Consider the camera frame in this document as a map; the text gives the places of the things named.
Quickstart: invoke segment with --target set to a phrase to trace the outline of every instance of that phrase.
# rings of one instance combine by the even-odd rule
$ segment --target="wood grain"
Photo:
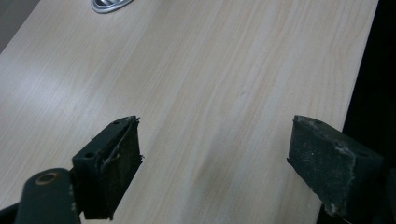
[[[0,205],[137,115],[146,158],[113,223],[315,223],[291,120],[342,128],[376,3],[41,0],[0,55]]]

